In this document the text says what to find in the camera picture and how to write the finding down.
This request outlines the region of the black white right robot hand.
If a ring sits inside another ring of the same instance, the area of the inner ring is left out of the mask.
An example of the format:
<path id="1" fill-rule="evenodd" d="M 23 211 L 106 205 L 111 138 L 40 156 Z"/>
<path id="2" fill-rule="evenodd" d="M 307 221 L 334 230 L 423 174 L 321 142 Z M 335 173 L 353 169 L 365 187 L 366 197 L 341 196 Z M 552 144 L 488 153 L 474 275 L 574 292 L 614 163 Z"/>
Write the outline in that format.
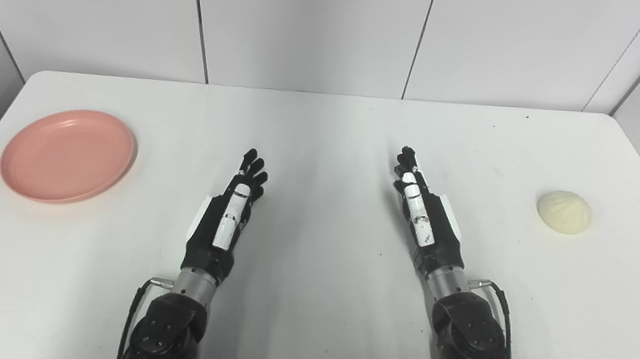
<path id="1" fill-rule="evenodd" d="M 437 270 L 465 268 L 460 241 L 451 225 L 441 197 L 429 190 L 410 146 L 397 155 L 393 183 L 402 200 L 403 216 L 415 245 L 414 262 L 419 274 L 427 277 Z"/>

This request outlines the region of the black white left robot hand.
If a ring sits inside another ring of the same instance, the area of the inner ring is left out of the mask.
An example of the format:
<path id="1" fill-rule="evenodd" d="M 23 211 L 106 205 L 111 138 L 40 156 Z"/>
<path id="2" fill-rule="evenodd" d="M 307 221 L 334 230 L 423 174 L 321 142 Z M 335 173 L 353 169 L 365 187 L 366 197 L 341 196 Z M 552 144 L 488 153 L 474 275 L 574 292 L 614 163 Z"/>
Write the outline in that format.
<path id="1" fill-rule="evenodd" d="M 268 174 L 265 161 L 251 148 L 227 188 L 213 196 L 186 244 L 181 270 L 203 272 L 216 286 L 228 277 L 235 263 L 234 250 L 250 220 L 253 204 L 264 195 Z"/>

